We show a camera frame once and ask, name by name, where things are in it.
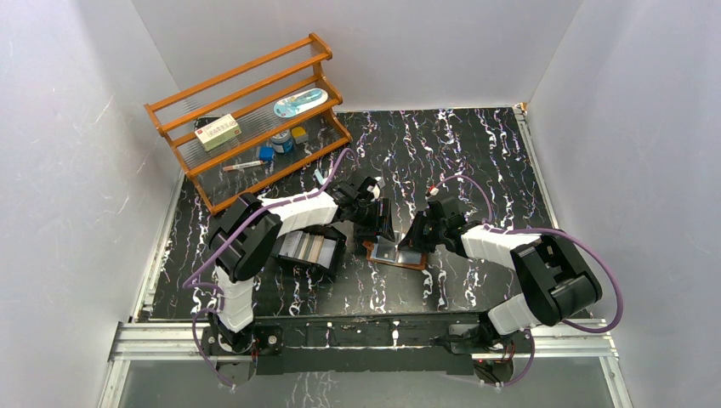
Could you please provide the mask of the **orange leather card holder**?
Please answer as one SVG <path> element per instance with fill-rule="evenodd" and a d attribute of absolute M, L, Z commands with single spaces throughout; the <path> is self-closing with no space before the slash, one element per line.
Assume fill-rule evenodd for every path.
<path fill-rule="evenodd" d="M 402 234 L 395 231 L 395 242 L 382 237 L 376 243 L 364 241 L 366 259 L 373 263 L 385 264 L 403 269 L 423 270 L 427 266 L 427 254 L 408 248 L 399 248 Z"/>

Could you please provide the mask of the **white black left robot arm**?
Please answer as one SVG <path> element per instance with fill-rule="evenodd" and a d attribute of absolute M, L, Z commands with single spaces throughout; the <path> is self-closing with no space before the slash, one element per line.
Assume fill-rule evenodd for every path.
<path fill-rule="evenodd" d="M 327 180 L 321 187 L 279 198 L 242 194 L 221 215 L 209 237 L 209 264 L 218 277 L 215 312 L 223 328 L 221 343 L 234 354 L 253 345 L 253 282 L 267 264 L 278 239 L 309 227 L 350 222 L 359 241 L 392 239 L 390 200 L 382 182 L 353 175 Z"/>

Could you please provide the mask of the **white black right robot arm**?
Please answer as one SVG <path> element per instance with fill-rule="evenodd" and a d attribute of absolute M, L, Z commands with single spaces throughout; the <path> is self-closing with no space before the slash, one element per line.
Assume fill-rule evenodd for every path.
<path fill-rule="evenodd" d="M 603 297 L 583 256 L 559 231 L 502 232 L 467 220 L 453 198 L 429 201 L 415 215 L 399 246 L 424 253 L 443 246 L 462 258 L 514 271 L 521 293 L 480 316 L 480 344 L 491 352 L 502 351 L 516 332 L 554 326 Z"/>

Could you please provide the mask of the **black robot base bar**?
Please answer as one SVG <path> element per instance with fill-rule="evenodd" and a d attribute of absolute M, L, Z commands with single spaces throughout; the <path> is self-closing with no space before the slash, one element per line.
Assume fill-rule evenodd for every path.
<path fill-rule="evenodd" d="M 232 334 L 212 317 L 198 337 L 220 365 L 247 362 L 261 376 L 311 371 L 441 371 L 472 375 L 514 356 L 514 334 L 478 334 L 481 312 L 260 316 Z"/>

